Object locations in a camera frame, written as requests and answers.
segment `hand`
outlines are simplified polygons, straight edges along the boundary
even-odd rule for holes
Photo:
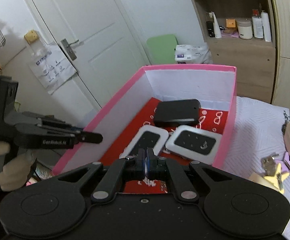
[[[5,155],[9,151],[10,145],[0,141],[0,155]],[[22,187],[27,181],[27,176],[35,159],[33,152],[28,150],[4,165],[3,171],[0,173],[1,189],[12,191]]]

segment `jar lid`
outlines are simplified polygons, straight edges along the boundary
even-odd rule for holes
[[[240,27],[250,27],[252,26],[252,23],[250,20],[247,19],[240,19],[240,20],[236,20],[237,21],[237,26]]]

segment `yellow star-shaped object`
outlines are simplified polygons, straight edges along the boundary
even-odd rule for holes
[[[281,178],[281,182],[283,182],[287,177],[289,176],[289,172],[282,173],[282,165],[280,163],[277,164],[275,175],[274,176],[264,176],[264,179],[266,179],[268,182],[273,184],[276,188],[279,189],[279,180],[278,178]],[[283,187],[279,190],[280,193],[284,194]]]

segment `wall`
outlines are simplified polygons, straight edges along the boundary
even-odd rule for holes
[[[42,35],[25,0],[0,0],[0,28],[6,38],[5,47],[0,49],[0,61],[5,65],[3,74],[19,82],[17,100],[21,111],[54,114],[72,124],[82,120],[87,124],[98,108],[87,98],[90,94],[86,95],[78,86],[78,76],[49,95],[27,66],[31,54],[23,36],[34,29],[48,38]]]
[[[204,42],[191,0],[121,0],[148,54],[148,38],[174,34],[179,44]]]

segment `white door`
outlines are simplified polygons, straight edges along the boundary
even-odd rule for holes
[[[114,0],[33,2],[59,44],[79,40],[73,64],[100,106],[146,65]]]

